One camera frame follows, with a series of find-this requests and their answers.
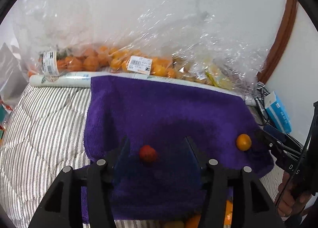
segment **red object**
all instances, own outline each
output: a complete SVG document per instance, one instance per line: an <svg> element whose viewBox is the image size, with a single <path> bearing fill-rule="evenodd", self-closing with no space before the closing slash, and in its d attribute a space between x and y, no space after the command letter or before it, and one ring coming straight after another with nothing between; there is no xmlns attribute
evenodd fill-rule
<svg viewBox="0 0 318 228"><path fill-rule="evenodd" d="M157 160L158 154L151 146L145 145L139 150L139 158L143 162L151 163Z"/></svg>

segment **striped fabric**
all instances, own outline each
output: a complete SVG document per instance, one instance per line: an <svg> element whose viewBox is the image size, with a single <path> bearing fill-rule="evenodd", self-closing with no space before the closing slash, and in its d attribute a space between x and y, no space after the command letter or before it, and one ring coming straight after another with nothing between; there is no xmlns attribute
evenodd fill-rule
<svg viewBox="0 0 318 228"><path fill-rule="evenodd" d="M78 169L90 163L83 145L90 100L90 89L85 88L28 85L23 92L0 147L0 204L17 228L28 227L64 166ZM256 118L255 108L250 109ZM271 198L277 194L281 177L282 172L275 167L261 179ZM115 223L117 228L160 227L158 221Z"/></svg>

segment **sticker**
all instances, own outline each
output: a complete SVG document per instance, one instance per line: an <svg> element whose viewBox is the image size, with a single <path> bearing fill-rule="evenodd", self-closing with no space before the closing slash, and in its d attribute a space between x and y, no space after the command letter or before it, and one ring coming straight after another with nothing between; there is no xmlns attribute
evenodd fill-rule
<svg viewBox="0 0 318 228"><path fill-rule="evenodd" d="M43 53L44 75L59 76L58 67L56 64L56 50Z"/></svg>
<svg viewBox="0 0 318 228"><path fill-rule="evenodd" d="M128 62L127 70L150 75L151 63L152 59L141 56L131 56Z"/></svg>
<svg viewBox="0 0 318 228"><path fill-rule="evenodd" d="M197 72L198 79L201 81L203 79L206 79L206 73L205 72Z"/></svg>

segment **hand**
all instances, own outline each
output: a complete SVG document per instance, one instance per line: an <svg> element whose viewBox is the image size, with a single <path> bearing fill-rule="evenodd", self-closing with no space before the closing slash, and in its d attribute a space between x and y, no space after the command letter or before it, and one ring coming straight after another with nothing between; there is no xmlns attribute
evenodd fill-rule
<svg viewBox="0 0 318 228"><path fill-rule="evenodd" d="M288 178L289 174L287 172L284 172L282 183L278 186L279 193L276 196L275 203L279 197L279 194L283 190L283 187L287 183ZM293 183L290 182L285 189L283 197L278 205L278 213L282 217L300 213L312 196L309 192L304 192L296 200L294 200L293 196L290 194L292 188Z"/></svg>

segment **metal pin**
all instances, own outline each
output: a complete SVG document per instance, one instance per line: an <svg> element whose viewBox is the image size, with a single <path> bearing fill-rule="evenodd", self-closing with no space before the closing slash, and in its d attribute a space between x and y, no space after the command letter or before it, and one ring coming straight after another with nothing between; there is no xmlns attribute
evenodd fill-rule
<svg viewBox="0 0 318 228"><path fill-rule="evenodd" d="M70 166L65 166L65 167L63 168L63 172L65 172L65 173L69 172L70 170L71 170L71 167L70 167Z"/></svg>
<svg viewBox="0 0 318 228"><path fill-rule="evenodd" d="M218 161L215 160L215 159L210 159L210 160L209 160L209 164L211 164L211 165L217 165L217 164L218 164Z"/></svg>
<svg viewBox="0 0 318 228"><path fill-rule="evenodd" d="M245 172L251 172L251 171L252 171L252 168L249 167L249 166L245 166L245 167L243 168L243 170L244 170Z"/></svg>
<svg viewBox="0 0 318 228"><path fill-rule="evenodd" d="M102 166L106 163L106 161L104 159L99 159L96 163L98 166Z"/></svg>

